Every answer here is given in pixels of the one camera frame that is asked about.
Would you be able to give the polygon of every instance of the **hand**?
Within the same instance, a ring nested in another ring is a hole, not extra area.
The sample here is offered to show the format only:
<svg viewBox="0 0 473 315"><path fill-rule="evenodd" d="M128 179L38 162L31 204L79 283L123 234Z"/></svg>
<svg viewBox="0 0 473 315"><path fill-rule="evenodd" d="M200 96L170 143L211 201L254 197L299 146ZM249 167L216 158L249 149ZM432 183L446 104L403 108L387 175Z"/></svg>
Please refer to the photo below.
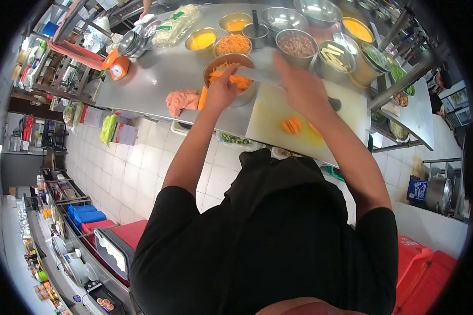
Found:
<svg viewBox="0 0 473 315"><path fill-rule="evenodd" d="M303 117L309 117L316 112L323 114L332 111L322 80L307 71L290 67L278 54L273 52L275 68L282 77L287 103Z"/></svg>
<svg viewBox="0 0 473 315"><path fill-rule="evenodd" d="M236 65L228 67L224 73L208 88L207 102L203 110L215 111L218 114L227 108L236 97L235 83L229 82L229 76L236 70Z"/></svg>

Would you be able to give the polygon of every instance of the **shredded carrot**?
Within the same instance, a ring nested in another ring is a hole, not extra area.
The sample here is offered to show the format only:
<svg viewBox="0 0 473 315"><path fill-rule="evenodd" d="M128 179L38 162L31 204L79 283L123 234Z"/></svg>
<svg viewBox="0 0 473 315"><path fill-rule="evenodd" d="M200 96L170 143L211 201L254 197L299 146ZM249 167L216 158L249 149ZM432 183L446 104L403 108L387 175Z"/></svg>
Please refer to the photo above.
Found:
<svg viewBox="0 0 473 315"><path fill-rule="evenodd" d="M233 64L229 64L228 62L225 62L223 63L222 65L220 65L220 67L229 67ZM218 70L217 67L214 68L214 70L209 74L209 77L208 77L208 86L211 86L212 83L214 83L217 79L219 79L219 77L224 73L224 70ZM247 79L247 78L243 78L243 77L239 77L239 76L229 76L229 82L230 83L236 83L236 91L237 93L241 93L241 92L244 92L245 90L247 90L251 84L253 83L252 80L250 79Z"/></svg>
<svg viewBox="0 0 473 315"><path fill-rule="evenodd" d="M285 132L291 135L297 135L303 129L301 126L300 118L298 116L294 116L293 118L288 118L284 120L281 124L282 129Z"/></svg>
<svg viewBox="0 0 473 315"><path fill-rule="evenodd" d="M251 50L251 45L242 35L229 35L217 43L215 50L218 56L229 53L247 54Z"/></svg>

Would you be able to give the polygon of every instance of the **ground meat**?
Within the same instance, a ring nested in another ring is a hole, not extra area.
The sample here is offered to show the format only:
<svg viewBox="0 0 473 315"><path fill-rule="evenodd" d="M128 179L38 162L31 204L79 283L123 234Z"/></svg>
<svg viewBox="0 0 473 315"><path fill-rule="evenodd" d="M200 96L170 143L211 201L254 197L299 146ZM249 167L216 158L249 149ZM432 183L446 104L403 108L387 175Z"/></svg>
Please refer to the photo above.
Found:
<svg viewBox="0 0 473 315"><path fill-rule="evenodd" d="M297 34L287 34L277 41L277 45L286 54L296 57L310 57L315 54L314 45L308 37Z"/></svg>

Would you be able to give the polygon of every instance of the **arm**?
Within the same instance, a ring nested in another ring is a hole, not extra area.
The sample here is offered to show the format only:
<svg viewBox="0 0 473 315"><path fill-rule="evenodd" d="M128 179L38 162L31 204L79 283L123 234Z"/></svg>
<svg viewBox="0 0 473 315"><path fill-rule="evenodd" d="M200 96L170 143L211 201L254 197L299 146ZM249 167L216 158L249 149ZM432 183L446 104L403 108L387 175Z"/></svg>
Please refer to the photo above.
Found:
<svg viewBox="0 0 473 315"><path fill-rule="evenodd" d="M288 104L303 117L308 117L322 134L340 166L356 202L357 221L372 209L391 209L377 162L331 108L322 80L309 72L291 68L278 54L274 55L274 59L286 87Z"/></svg>
<svg viewBox="0 0 473 315"><path fill-rule="evenodd" d="M151 12L152 0L144 0L144 12L140 15L139 20Z"/></svg>
<svg viewBox="0 0 473 315"><path fill-rule="evenodd" d="M221 75L208 89L205 108L200 112L175 154L166 172L163 187L179 186L196 196L196 186L202 173L208 145L215 123L221 112L234 100L236 85L229 84L229 76L235 70L232 66Z"/></svg>

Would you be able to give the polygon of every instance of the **stacked bowls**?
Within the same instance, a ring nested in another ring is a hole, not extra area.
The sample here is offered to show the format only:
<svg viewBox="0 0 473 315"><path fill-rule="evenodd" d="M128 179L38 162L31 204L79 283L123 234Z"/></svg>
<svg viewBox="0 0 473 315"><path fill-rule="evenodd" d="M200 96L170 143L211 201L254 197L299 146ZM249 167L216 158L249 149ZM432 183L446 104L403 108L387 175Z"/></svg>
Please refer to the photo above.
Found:
<svg viewBox="0 0 473 315"><path fill-rule="evenodd" d="M148 38L140 36L134 31L128 31L117 46L117 52L121 56L138 58L147 49Z"/></svg>

